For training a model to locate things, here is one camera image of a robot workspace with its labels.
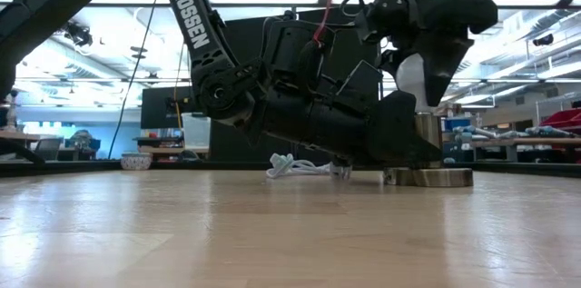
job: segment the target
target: metal base plate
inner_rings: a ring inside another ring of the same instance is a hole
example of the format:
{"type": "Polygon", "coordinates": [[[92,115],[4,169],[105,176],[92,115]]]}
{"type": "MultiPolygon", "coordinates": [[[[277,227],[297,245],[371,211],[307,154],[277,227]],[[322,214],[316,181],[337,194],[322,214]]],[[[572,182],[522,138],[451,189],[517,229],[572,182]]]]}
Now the metal base plate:
{"type": "Polygon", "coordinates": [[[472,169],[391,168],[383,171],[385,184],[417,187],[470,187],[474,185],[472,169]]]}

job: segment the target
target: red wire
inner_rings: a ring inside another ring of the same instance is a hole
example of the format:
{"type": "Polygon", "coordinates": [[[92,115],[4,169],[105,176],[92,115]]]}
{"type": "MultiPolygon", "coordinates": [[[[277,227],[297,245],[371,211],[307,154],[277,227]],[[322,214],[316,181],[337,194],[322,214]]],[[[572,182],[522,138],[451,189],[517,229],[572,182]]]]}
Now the red wire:
{"type": "Polygon", "coordinates": [[[320,34],[322,34],[323,30],[325,30],[325,23],[327,22],[327,18],[329,17],[330,2],[331,0],[327,0],[327,7],[325,8],[325,15],[323,16],[323,21],[320,22],[319,28],[317,28],[315,35],[312,37],[312,39],[315,42],[317,42],[317,44],[319,44],[319,47],[322,46],[322,43],[320,42],[319,38],[320,34]]]}

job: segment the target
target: white cable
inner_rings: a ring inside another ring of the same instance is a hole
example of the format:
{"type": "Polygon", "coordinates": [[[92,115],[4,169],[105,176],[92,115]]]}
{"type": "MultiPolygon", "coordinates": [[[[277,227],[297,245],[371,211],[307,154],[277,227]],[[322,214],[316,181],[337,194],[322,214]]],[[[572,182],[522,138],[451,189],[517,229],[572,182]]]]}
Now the white cable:
{"type": "Polygon", "coordinates": [[[292,154],[271,156],[272,168],[266,171],[266,176],[274,179],[280,176],[289,175],[321,175],[330,173],[330,165],[315,166],[310,161],[297,160],[294,161],[292,154]]]}

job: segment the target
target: metal cylinder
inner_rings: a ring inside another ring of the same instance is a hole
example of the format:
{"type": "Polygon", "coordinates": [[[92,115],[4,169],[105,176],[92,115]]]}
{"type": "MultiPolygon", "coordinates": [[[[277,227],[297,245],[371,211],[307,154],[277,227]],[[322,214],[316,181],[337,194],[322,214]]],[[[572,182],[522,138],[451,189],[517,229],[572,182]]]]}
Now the metal cylinder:
{"type": "MultiPolygon", "coordinates": [[[[442,125],[439,116],[433,114],[416,114],[416,133],[424,140],[442,149],[442,125]]],[[[430,168],[441,167],[441,161],[429,163],[430,168]]]]}

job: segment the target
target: bowl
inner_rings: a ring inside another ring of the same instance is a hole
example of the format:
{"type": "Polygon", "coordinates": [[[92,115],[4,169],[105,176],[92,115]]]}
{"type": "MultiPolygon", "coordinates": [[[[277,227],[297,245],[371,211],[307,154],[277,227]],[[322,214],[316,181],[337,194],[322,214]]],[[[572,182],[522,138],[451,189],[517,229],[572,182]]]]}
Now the bowl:
{"type": "Polygon", "coordinates": [[[124,153],[121,157],[121,167],[124,170],[147,170],[151,165],[151,153],[124,153]]]}

